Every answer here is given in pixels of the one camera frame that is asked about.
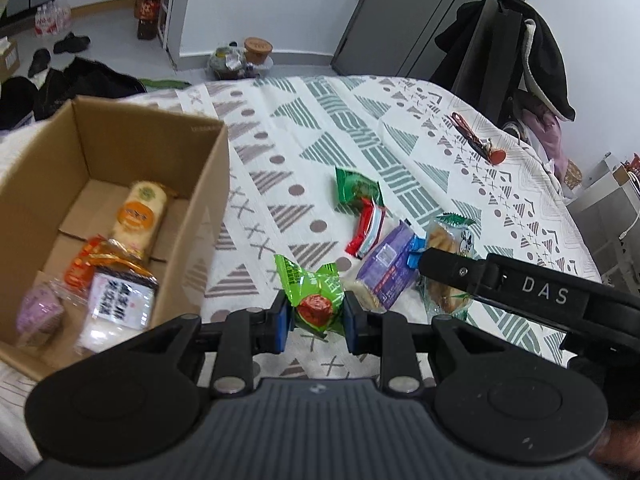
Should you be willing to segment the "dark green snack packet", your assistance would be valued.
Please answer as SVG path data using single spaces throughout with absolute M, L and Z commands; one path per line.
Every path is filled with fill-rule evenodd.
M 336 167 L 335 184 L 337 205 L 342 209 L 359 214 L 366 200 L 376 206 L 384 206 L 378 182 L 358 171 Z

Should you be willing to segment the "red gold-dotted snack packet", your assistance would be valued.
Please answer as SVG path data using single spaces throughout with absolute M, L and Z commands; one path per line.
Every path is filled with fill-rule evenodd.
M 86 292 L 98 266 L 116 263 L 119 255 L 104 237 L 87 240 L 63 274 L 63 284 L 73 292 Z

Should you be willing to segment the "black shoe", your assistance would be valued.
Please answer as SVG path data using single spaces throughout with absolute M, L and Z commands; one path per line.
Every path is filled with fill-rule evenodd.
M 34 78 L 36 75 L 44 72 L 49 68 L 51 63 L 51 55 L 48 49 L 40 48 L 35 50 L 32 56 L 32 62 L 27 72 L 28 78 Z
M 90 47 L 91 40 L 88 36 L 76 36 L 69 32 L 63 39 L 58 40 L 53 46 L 54 54 L 84 52 Z

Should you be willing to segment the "brown lidded jar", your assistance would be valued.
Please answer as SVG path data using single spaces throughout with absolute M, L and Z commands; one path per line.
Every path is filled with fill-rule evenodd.
M 272 44 L 258 37 L 247 37 L 244 40 L 245 59 L 247 63 L 262 65 L 272 52 Z

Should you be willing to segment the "green frog rug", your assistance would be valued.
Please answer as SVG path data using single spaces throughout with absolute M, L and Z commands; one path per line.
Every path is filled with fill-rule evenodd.
M 146 79 L 140 78 L 140 84 L 147 92 L 158 90 L 184 90 L 192 86 L 189 81 L 175 79 Z

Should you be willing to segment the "green cookie packet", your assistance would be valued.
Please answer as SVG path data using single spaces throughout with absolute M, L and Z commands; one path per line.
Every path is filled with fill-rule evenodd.
M 473 258 L 475 221 L 446 212 L 432 220 L 427 229 L 426 275 L 422 278 L 421 294 L 427 318 L 448 314 L 461 321 L 466 319 L 472 298 L 464 289 L 451 286 L 460 270 L 457 257 Z

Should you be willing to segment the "orange rice cracker packet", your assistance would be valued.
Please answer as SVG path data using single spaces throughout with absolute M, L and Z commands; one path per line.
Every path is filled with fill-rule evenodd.
M 171 199 L 166 186 L 152 181 L 134 183 L 117 211 L 108 240 L 132 258 L 146 260 Z

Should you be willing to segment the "brown cardboard box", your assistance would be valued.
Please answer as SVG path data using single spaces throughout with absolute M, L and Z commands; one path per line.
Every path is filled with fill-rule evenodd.
M 81 96 L 38 128 L 14 132 L 26 146 L 1 178 L 1 359 L 33 380 L 78 361 L 84 317 L 70 308 L 52 341 L 28 350 L 16 331 L 23 297 L 111 231 L 138 181 L 177 195 L 151 254 L 160 290 L 150 324 L 201 311 L 186 274 L 213 259 L 230 180 L 228 129 L 216 118 Z

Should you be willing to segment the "water bottle pack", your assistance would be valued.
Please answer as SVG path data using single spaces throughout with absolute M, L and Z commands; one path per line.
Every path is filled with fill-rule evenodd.
M 40 6 L 35 14 L 35 34 L 56 36 L 72 26 L 72 10 L 66 0 L 54 0 Z

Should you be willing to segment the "blue snack packet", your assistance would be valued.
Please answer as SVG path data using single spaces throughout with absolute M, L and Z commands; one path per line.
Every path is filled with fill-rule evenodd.
M 413 235 L 408 246 L 407 266 L 410 269 L 418 270 L 419 262 L 422 254 L 427 250 L 427 241 L 425 238 Z

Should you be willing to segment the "black clothes pile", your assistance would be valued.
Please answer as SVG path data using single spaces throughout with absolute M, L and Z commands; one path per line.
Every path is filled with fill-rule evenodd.
M 1 130 L 16 128 L 30 115 L 36 122 L 48 119 L 78 96 L 123 99 L 145 92 L 145 86 L 134 76 L 76 56 L 64 70 L 50 68 L 40 87 L 24 76 L 2 82 Z

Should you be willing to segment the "red white snack bar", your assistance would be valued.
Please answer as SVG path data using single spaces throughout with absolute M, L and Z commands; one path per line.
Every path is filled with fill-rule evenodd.
M 378 244 L 385 217 L 384 206 L 376 204 L 370 198 L 363 198 L 358 226 L 345 252 L 357 259 L 363 259 Z

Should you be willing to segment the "light green snack packet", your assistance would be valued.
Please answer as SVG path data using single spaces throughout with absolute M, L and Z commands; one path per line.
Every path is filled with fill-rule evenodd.
M 320 338 L 335 330 L 345 297 L 336 264 L 325 263 L 309 271 L 282 255 L 274 256 L 274 264 L 296 323 Z

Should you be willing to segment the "red black keychain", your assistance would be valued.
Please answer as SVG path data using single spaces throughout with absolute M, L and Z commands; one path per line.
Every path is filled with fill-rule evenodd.
M 506 160 L 506 152 L 501 148 L 494 148 L 491 140 L 480 140 L 462 115 L 452 112 L 449 118 L 474 152 L 484 158 L 486 162 L 489 162 L 491 166 L 498 166 Z

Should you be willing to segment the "black coat on chair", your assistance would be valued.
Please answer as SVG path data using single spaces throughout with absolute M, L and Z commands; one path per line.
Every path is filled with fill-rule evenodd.
M 525 1 L 462 4 L 435 44 L 445 56 L 430 81 L 494 125 L 506 122 L 509 102 L 521 86 L 556 118 L 575 119 L 561 50 L 544 18 Z

